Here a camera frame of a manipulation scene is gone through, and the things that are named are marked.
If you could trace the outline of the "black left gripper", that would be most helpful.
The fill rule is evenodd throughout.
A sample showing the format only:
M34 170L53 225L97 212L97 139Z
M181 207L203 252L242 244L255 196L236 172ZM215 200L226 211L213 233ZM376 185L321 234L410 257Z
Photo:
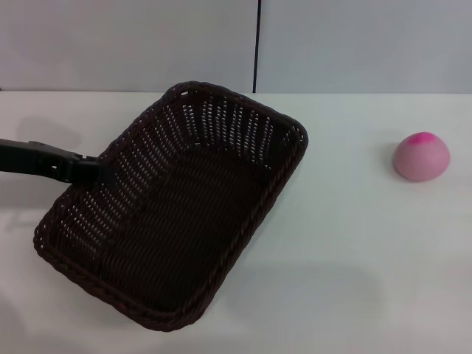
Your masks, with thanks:
M107 183L114 168L105 162L40 142L1 139L1 171L41 176L63 183Z

